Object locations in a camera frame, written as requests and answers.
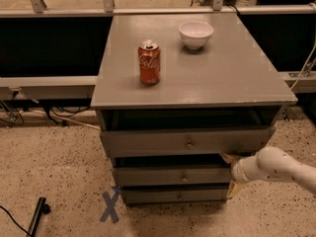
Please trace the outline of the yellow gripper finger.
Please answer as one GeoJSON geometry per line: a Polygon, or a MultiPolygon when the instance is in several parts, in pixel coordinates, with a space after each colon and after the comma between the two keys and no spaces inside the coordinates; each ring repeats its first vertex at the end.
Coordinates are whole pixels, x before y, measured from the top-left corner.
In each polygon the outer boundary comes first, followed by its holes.
{"type": "Polygon", "coordinates": [[[246,183],[241,183],[235,180],[231,180],[229,183],[229,188],[228,188],[226,197],[228,199],[234,198],[245,186],[246,186],[246,183]]]}
{"type": "Polygon", "coordinates": [[[234,161],[239,160],[241,158],[240,155],[226,153],[220,153],[220,156],[227,164],[232,164],[234,161]]]}

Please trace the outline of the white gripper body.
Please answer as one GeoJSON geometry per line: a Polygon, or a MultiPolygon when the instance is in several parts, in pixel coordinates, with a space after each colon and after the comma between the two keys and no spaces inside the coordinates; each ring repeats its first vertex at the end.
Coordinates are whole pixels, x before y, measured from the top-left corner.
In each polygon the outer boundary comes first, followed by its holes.
{"type": "Polygon", "coordinates": [[[231,174],[234,181],[241,184],[250,183],[260,178],[261,171],[256,156],[235,159],[231,164],[231,174]]]}

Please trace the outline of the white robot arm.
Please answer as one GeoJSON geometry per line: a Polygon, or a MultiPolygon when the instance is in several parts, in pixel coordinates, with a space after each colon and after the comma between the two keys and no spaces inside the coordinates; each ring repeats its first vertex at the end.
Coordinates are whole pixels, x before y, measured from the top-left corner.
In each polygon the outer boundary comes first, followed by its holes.
{"type": "Polygon", "coordinates": [[[221,157],[230,165],[228,199],[255,181],[295,182],[316,195],[316,168],[295,160],[279,148],[267,146],[248,157],[233,154],[222,154],[221,157]]]}

